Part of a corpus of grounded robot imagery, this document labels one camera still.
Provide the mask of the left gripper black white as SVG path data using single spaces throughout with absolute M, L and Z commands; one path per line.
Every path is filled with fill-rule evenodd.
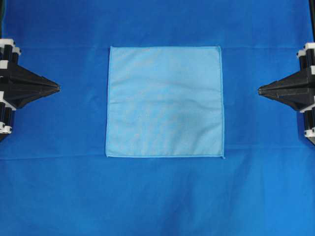
M 60 86 L 39 76 L 19 65 L 21 50 L 16 47 L 13 39 L 0 39 L 0 141 L 2 142 L 12 133 L 15 111 L 23 108 L 28 103 L 40 98 L 60 92 Z M 42 88 L 38 91 L 11 90 L 8 91 L 8 83 L 24 85 L 41 85 L 50 88 Z

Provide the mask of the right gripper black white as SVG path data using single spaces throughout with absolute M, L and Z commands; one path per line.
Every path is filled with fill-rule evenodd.
M 300 71 L 281 80 L 261 86 L 260 96 L 278 101 L 300 111 L 304 119 L 304 136 L 315 143 L 315 43 L 306 43 L 297 57 Z M 281 90 L 310 88 L 310 90 Z

